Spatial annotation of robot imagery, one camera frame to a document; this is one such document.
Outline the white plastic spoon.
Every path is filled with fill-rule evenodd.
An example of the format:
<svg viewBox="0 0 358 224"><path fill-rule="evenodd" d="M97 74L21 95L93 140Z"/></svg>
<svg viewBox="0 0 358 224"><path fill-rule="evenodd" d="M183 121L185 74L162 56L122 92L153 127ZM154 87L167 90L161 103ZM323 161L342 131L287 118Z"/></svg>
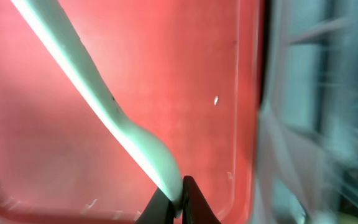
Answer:
<svg viewBox="0 0 358 224"><path fill-rule="evenodd" d="M179 217L183 210L183 179L176 160L158 137L127 117L59 2L12 3L96 116L169 199Z"/></svg>

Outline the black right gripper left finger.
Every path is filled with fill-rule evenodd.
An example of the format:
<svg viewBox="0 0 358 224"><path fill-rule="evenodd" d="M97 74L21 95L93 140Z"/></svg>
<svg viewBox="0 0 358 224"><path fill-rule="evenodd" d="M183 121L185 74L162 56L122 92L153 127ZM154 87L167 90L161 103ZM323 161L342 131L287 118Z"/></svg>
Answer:
<svg viewBox="0 0 358 224"><path fill-rule="evenodd" d="M173 224L175 210L167 196L157 188L135 224Z"/></svg>

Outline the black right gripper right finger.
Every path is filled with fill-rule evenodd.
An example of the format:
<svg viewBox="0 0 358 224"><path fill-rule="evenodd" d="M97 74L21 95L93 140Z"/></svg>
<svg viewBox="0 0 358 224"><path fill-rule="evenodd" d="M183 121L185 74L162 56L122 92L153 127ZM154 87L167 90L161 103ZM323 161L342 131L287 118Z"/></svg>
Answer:
<svg viewBox="0 0 358 224"><path fill-rule="evenodd" d="M192 176L184 176L183 190L182 224L221 224Z"/></svg>

